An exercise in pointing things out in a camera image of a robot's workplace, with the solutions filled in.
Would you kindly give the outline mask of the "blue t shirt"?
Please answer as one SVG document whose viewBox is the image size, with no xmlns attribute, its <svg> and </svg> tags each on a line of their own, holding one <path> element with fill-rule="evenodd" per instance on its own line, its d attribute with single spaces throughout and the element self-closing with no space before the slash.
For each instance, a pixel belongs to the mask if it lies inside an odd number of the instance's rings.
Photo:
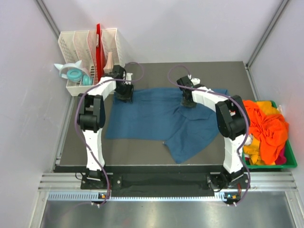
<svg viewBox="0 0 304 228">
<path fill-rule="evenodd" d="M 173 160 L 183 163 L 219 134 L 216 113 L 204 105 L 181 105 L 178 88 L 136 90 L 132 103 L 113 100 L 106 139 L 164 141 Z"/>
</svg>

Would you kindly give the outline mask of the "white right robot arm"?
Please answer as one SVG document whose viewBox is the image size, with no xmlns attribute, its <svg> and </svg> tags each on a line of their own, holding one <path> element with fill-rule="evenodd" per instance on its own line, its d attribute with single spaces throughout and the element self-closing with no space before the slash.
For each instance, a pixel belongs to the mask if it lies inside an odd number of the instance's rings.
<svg viewBox="0 0 304 228">
<path fill-rule="evenodd" d="M 224 137 L 225 159 L 223 168 L 227 173 L 222 175 L 222 183 L 233 188 L 239 182 L 237 175 L 243 169 L 242 149 L 248 137 L 250 119 L 240 96 L 229 96 L 215 92 L 201 84 L 194 84 L 189 76 L 177 80 L 182 91 L 183 105 L 195 107 L 204 105 L 216 113 L 217 126 Z"/>
</svg>

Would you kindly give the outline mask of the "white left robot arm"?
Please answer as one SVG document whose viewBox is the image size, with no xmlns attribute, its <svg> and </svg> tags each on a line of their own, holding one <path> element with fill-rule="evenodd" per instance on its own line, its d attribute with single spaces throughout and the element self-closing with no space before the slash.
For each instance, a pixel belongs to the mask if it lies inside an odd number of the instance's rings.
<svg viewBox="0 0 304 228">
<path fill-rule="evenodd" d="M 101 139 L 106 119 L 104 101 L 114 92 L 118 100 L 132 102 L 134 85 L 131 80 L 131 73 L 115 65 L 112 72 L 105 74 L 98 84 L 78 95 L 76 122 L 84 135 L 86 168 L 90 171 L 101 171 L 105 165 Z"/>
</svg>

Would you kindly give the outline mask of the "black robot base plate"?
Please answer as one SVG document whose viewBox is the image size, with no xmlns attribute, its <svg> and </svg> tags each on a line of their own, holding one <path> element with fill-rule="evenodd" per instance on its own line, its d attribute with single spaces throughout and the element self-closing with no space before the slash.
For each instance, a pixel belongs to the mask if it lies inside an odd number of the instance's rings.
<svg viewBox="0 0 304 228">
<path fill-rule="evenodd" d="M 245 170 L 230 175 L 221 165 L 107 165 L 105 171 L 83 173 L 80 188 L 118 197 L 192 197 L 240 193 L 250 185 Z"/>
</svg>

